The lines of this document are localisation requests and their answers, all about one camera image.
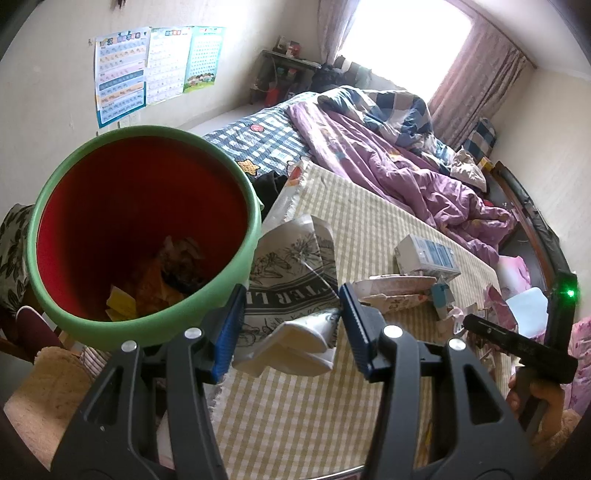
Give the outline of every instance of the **human hand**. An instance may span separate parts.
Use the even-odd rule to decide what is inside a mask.
[[[511,391],[507,395],[506,400],[517,418],[521,400],[514,390],[516,383],[515,375],[513,375],[509,380]],[[548,409],[546,409],[546,413],[544,413],[544,417],[542,418],[540,431],[532,440],[532,445],[537,445],[553,437],[562,429],[564,390],[560,388],[560,384],[558,383],[537,379],[530,383],[530,393],[535,398],[548,402]]]

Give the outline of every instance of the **educational chart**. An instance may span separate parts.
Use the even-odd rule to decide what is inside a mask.
[[[105,127],[146,106],[149,27],[96,39],[96,116]]]
[[[224,30],[224,27],[193,27],[193,41],[185,74],[185,92],[213,85],[216,81]]]
[[[153,28],[146,75],[147,104],[183,93],[193,27]]]

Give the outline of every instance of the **white box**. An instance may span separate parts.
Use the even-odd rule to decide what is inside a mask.
[[[450,281],[461,272],[453,250],[417,235],[407,235],[395,249],[400,273],[427,275]]]

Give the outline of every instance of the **floral cushion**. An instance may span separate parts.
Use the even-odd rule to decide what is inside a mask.
[[[13,315],[28,285],[26,244],[33,205],[16,204],[0,225],[0,305]]]

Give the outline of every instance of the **pillow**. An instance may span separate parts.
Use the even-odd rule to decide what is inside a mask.
[[[483,157],[491,156],[492,147],[495,146],[495,143],[495,127],[492,126],[488,118],[481,118],[476,124],[476,128],[468,137],[468,140],[464,143],[464,148],[479,163]]]
[[[472,156],[462,149],[452,159],[450,176],[468,185],[472,185],[482,192],[486,191],[486,179],[474,162]]]
[[[531,288],[530,271],[521,257],[499,255],[495,271],[504,300]]]

